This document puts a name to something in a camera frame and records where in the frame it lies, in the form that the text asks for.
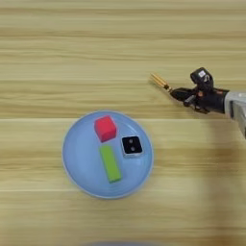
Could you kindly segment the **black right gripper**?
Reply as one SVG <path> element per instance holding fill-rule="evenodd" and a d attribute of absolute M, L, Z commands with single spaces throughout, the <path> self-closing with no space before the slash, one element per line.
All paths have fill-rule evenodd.
<path fill-rule="evenodd" d="M 175 88 L 170 93 L 176 100 L 184 101 L 185 107 L 193 105 L 194 109 L 200 113 L 209 113 L 211 111 L 224 113 L 227 94 L 228 91 L 222 88 L 202 91 L 197 88 L 193 90 L 184 87 Z"/>

